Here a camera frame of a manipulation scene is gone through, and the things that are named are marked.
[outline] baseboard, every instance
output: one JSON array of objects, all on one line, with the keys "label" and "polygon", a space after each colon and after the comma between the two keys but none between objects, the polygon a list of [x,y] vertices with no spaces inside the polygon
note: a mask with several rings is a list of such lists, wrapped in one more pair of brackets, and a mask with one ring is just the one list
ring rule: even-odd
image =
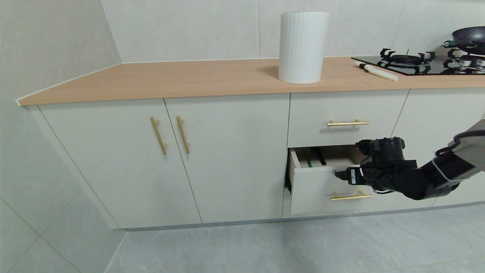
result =
[{"label": "baseboard", "polygon": [[481,204],[485,204],[485,202],[474,202],[474,203],[457,204],[457,205],[436,206],[436,207],[432,206],[432,207],[423,207],[423,208],[414,208],[414,209],[388,210],[388,211],[378,211],[378,212],[364,212],[364,213],[354,213],[354,214],[344,214],[344,215],[324,215],[324,216],[299,217],[299,218],[276,218],[276,219],[234,221],[234,222],[137,227],[137,228],[126,228],[125,230],[126,231],[149,231],[149,230],[229,226],[229,225],[257,224],[257,223],[290,222],[290,221],[301,221],[301,220],[329,219],[329,218],[342,218],[342,217],[352,217],[352,216],[367,216],[367,215],[380,215],[380,214],[403,213],[403,212],[413,212],[413,211],[425,211],[425,210],[444,209],[444,208],[481,205]]}]

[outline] knife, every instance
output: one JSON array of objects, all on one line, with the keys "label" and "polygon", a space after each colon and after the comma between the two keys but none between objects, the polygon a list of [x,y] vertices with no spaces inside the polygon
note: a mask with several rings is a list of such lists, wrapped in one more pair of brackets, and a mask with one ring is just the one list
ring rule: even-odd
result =
[{"label": "knife", "polygon": [[388,79],[388,80],[391,80],[391,81],[395,81],[395,82],[397,82],[397,80],[398,80],[398,77],[396,75],[391,74],[391,73],[387,73],[387,72],[380,70],[380,69],[376,69],[373,66],[370,66],[366,63],[357,61],[354,64],[357,67],[362,68],[363,70],[369,72],[370,74],[376,75],[378,77]]}]

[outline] gray tile floor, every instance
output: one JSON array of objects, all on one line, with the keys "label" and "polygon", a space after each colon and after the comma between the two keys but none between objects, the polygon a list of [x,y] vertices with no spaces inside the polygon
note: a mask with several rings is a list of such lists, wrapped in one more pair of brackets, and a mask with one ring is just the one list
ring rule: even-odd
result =
[{"label": "gray tile floor", "polygon": [[128,232],[106,273],[485,273],[485,205]]}]

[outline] open drawer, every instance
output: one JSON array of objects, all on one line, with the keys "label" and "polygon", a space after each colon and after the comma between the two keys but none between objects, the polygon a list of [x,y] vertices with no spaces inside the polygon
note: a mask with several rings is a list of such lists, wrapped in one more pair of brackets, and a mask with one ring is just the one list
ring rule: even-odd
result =
[{"label": "open drawer", "polygon": [[354,145],[290,149],[290,213],[358,213],[370,201],[372,189],[349,185],[334,173],[358,166],[364,158]]}]

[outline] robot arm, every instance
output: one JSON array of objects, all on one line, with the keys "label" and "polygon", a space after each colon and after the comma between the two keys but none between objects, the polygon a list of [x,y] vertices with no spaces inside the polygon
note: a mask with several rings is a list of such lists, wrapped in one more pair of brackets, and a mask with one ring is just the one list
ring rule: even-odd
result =
[{"label": "robot arm", "polygon": [[335,172],[350,185],[367,185],[379,194],[400,192],[414,200],[444,196],[461,181],[485,171],[485,120],[457,134],[421,168],[415,160],[404,159],[404,141],[399,137],[361,140],[356,147],[372,160]]}]

